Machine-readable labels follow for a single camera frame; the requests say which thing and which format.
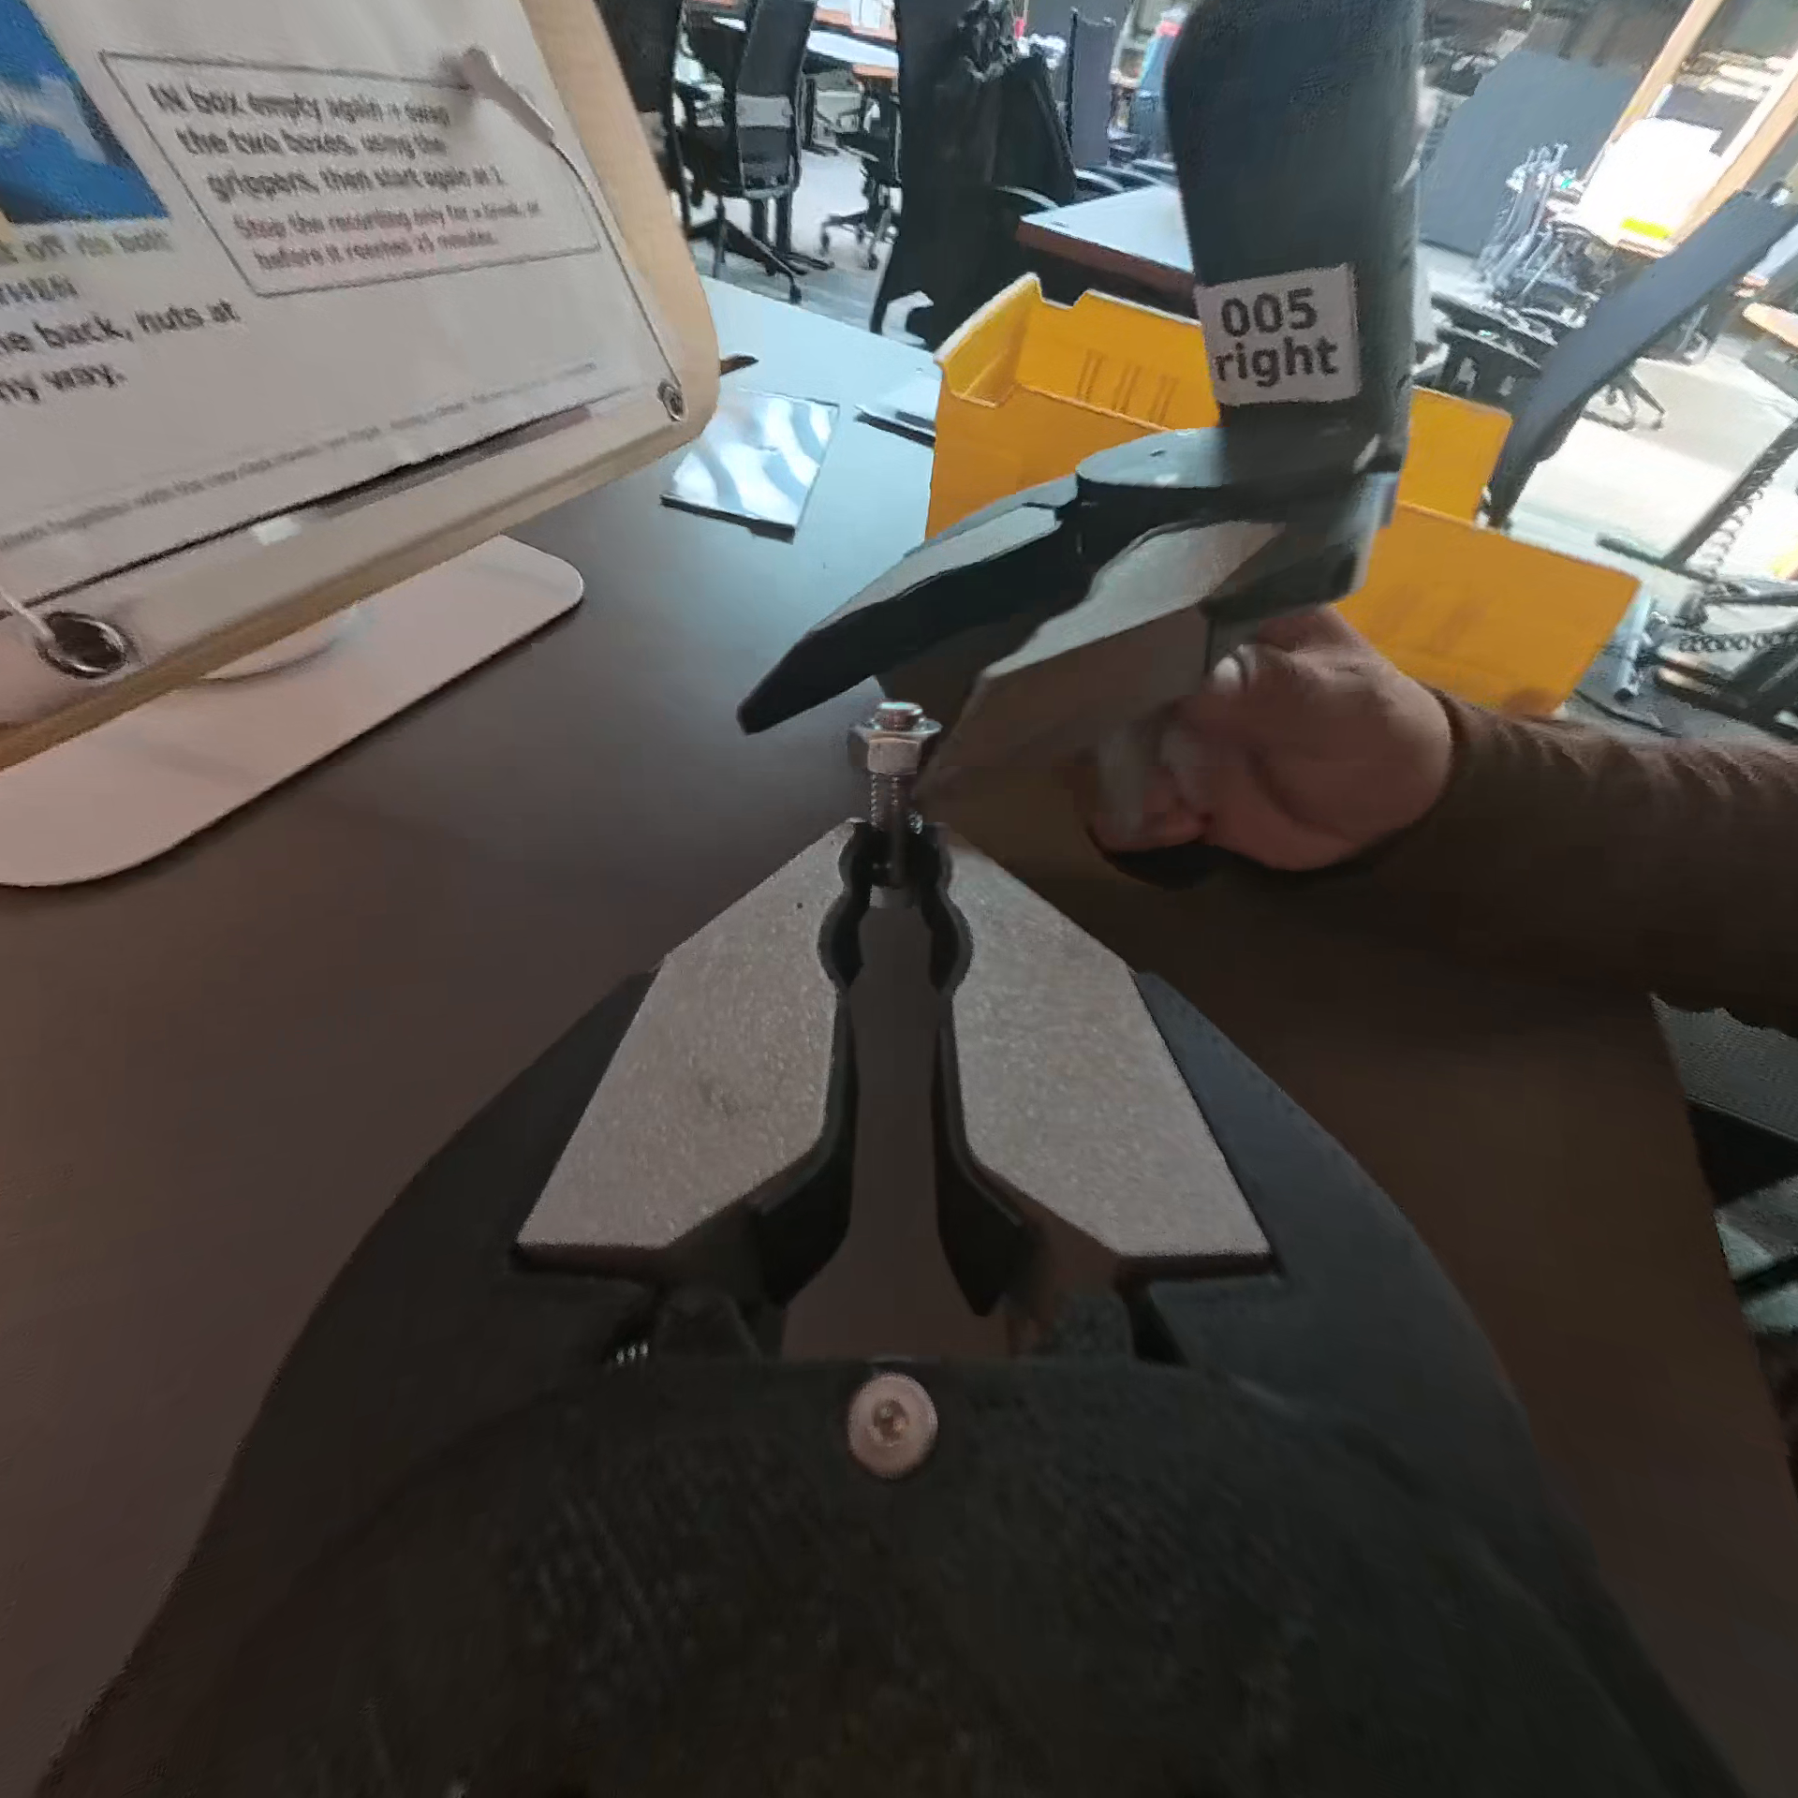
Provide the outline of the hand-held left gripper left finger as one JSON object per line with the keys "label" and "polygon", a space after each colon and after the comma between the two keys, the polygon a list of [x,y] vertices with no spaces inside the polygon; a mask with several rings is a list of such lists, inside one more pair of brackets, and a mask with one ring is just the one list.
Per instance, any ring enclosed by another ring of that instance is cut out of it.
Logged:
{"label": "hand-held left gripper left finger", "polygon": [[864,827],[664,956],[516,1247],[537,1267],[782,1306],[849,1229]]}

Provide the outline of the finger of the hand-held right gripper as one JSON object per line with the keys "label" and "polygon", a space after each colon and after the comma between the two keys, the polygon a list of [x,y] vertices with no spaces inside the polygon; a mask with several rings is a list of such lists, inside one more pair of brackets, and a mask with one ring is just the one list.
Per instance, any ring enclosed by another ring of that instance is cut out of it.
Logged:
{"label": "finger of the hand-held right gripper", "polygon": [[1058,614],[961,622],[914,652],[947,737],[920,794],[934,819],[1008,778],[1083,761],[1103,808],[1142,821],[1165,716],[1199,688],[1231,598],[1267,549],[1267,525],[1175,525],[1115,555]]}
{"label": "finger of the hand-held right gripper", "polygon": [[1098,489],[1068,476],[931,534],[795,640],[744,698],[736,724],[768,731],[954,638],[1068,609],[1093,578]]}

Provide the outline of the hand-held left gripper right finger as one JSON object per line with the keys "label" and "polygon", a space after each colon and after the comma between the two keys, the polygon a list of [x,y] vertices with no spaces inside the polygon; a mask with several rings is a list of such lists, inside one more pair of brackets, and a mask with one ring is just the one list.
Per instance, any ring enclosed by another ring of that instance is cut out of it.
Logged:
{"label": "hand-held left gripper right finger", "polygon": [[936,1229],[979,1316],[1260,1273],[1263,1225],[1131,965],[950,830],[918,842]]}

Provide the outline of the steel hex nut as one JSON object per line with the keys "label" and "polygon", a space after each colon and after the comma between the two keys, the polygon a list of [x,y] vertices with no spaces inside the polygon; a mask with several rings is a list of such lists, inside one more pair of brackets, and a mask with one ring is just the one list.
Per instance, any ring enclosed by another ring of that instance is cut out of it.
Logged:
{"label": "steel hex nut", "polygon": [[941,729],[920,705],[884,699],[847,733],[849,761],[869,782],[913,782],[934,756]]}

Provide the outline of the yellow plastic bin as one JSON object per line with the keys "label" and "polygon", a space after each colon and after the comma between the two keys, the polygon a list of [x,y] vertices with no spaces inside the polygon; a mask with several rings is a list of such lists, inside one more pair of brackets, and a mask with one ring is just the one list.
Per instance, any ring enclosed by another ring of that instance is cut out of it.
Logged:
{"label": "yellow plastic bin", "polygon": [[[1022,275],[939,349],[927,533],[1089,454],[1220,412],[1201,327],[1128,299],[1046,297]],[[1642,592],[1636,575],[1515,542],[1478,519],[1509,433],[1504,410],[1418,390],[1401,505],[1350,622],[1401,670],[1509,715],[1554,715]]]}

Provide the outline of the steel bolt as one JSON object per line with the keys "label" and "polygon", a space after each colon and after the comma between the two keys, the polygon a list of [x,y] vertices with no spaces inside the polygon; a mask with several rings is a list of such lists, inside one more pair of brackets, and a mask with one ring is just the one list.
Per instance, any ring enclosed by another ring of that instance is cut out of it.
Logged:
{"label": "steel bolt", "polygon": [[874,851],[869,901],[883,909],[911,908],[914,901],[914,772],[874,772],[869,776],[869,830],[881,846]]}

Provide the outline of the person's right forearm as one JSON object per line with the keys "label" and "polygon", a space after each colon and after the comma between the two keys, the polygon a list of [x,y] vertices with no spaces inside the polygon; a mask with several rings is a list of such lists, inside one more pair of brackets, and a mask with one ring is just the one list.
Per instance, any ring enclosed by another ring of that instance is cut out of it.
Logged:
{"label": "person's right forearm", "polygon": [[1357,873],[1461,952],[1796,1030],[1796,754],[1446,702],[1442,800]]}

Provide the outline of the person's right hand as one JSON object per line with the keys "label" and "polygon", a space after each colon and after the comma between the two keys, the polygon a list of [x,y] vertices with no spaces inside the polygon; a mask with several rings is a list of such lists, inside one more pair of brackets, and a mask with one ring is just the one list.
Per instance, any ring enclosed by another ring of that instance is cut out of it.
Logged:
{"label": "person's right hand", "polygon": [[1452,721],[1433,688],[1337,609],[1291,614],[1167,713],[1146,842],[1327,869],[1422,821],[1452,771]]}

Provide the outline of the dark office desk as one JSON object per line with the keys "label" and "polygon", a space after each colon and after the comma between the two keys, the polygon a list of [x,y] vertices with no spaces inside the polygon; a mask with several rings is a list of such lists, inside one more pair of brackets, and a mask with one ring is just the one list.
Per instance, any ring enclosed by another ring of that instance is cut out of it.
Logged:
{"label": "dark office desk", "polygon": [[1019,248],[1086,286],[1189,313],[1197,282],[1177,187],[1150,184],[1027,214]]}

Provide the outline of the shiny silver pouch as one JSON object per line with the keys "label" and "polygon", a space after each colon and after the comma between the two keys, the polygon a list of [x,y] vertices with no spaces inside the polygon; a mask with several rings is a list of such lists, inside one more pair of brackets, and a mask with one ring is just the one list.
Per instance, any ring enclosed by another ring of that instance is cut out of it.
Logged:
{"label": "shiny silver pouch", "polygon": [[666,480],[661,505],[793,543],[840,417],[838,401],[723,391]]}

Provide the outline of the office chair with dark jacket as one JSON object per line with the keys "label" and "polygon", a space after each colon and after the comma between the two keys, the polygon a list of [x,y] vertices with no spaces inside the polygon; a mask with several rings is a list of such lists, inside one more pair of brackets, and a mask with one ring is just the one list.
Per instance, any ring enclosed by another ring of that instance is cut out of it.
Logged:
{"label": "office chair with dark jacket", "polygon": [[1050,66],[1019,51],[1010,4],[897,1],[902,211],[869,313],[920,297],[904,327],[936,349],[1027,272],[1025,215],[1075,198]]}

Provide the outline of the instruction sheet on stand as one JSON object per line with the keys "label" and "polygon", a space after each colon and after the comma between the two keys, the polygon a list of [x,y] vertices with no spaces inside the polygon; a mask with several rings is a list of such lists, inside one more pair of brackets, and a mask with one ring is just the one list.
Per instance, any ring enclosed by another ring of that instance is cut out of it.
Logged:
{"label": "instruction sheet on stand", "polygon": [[161,858],[571,613],[584,579],[509,539],[697,437],[719,390],[693,274],[596,4],[550,58],[664,321],[658,397],[582,407],[112,575],[5,587],[5,885]]}

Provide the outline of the printed instruction sheet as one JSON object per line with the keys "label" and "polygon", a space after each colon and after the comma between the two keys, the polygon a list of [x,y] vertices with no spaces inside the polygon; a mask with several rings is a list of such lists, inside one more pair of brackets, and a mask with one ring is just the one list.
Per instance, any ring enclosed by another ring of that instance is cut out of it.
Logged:
{"label": "printed instruction sheet", "polygon": [[658,397],[574,93],[548,4],[3,4],[5,587]]}

